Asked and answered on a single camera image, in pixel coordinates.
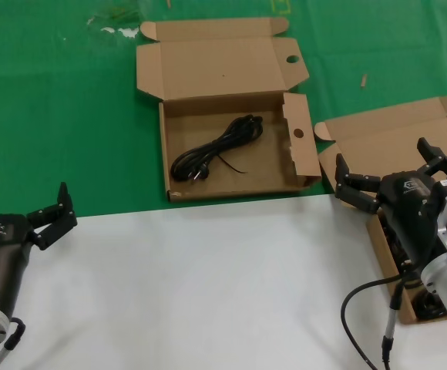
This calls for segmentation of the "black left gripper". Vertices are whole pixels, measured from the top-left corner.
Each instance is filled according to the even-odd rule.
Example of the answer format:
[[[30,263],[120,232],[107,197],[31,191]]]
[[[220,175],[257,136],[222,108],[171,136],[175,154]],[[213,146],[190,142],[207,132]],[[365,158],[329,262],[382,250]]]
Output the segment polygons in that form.
[[[66,182],[61,182],[56,204],[20,214],[0,214],[0,311],[12,315],[33,244],[41,251],[77,226],[76,212]]]

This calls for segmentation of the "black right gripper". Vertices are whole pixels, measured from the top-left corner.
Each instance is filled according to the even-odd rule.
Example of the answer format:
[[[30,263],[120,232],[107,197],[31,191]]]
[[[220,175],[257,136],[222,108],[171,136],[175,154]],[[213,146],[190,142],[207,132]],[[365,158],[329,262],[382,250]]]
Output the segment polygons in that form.
[[[334,195],[367,214],[376,214],[381,204],[390,228],[415,266],[425,266],[437,256],[436,207],[430,205],[435,185],[432,175],[447,178],[447,156],[421,137],[417,150],[425,164],[417,171],[383,177],[351,173],[342,154],[336,156]]]

